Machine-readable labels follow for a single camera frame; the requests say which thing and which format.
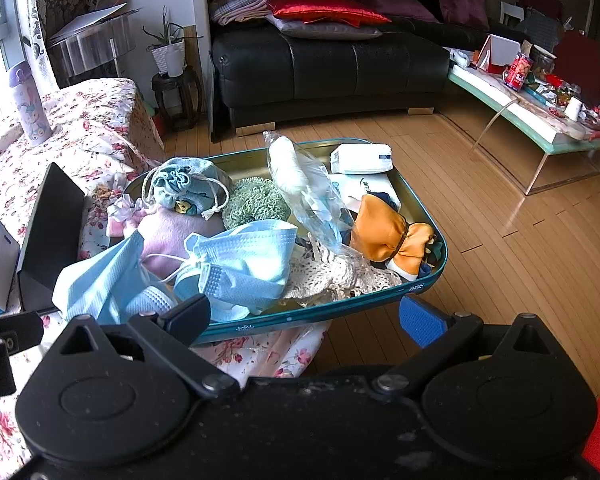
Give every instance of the thermos bottle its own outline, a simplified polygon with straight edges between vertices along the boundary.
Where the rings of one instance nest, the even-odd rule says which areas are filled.
[[[20,115],[20,124],[27,139],[33,146],[42,144],[51,137],[52,131],[29,63],[18,63],[9,70],[8,77],[13,100]]]

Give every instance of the screw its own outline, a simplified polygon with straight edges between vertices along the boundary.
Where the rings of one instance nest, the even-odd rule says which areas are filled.
[[[205,389],[213,393],[219,393],[234,386],[235,380],[227,374],[211,374],[202,379]]]
[[[398,374],[385,374],[376,379],[378,388],[385,392],[398,392],[409,386],[409,380]]]

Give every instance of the orange plush toy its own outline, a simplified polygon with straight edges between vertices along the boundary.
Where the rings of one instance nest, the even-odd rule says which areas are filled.
[[[409,225],[383,200],[366,194],[351,231],[350,245],[372,262],[386,262],[387,269],[412,282],[418,277],[426,245],[435,240],[429,224]]]

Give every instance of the red can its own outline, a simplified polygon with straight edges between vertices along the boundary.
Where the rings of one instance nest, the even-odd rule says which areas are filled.
[[[533,61],[531,61],[529,56],[525,56],[522,52],[519,52],[509,68],[507,69],[505,67],[505,70],[502,73],[504,84],[509,88],[513,88],[516,92],[520,92],[522,85],[525,82],[526,75],[531,70],[532,64]]]

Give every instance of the curtain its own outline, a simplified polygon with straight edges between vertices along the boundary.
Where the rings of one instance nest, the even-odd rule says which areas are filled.
[[[25,46],[27,61],[40,94],[58,90],[54,60],[46,49],[46,40],[71,20],[91,12],[96,0],[16,0],[20,30],[29,40]]]

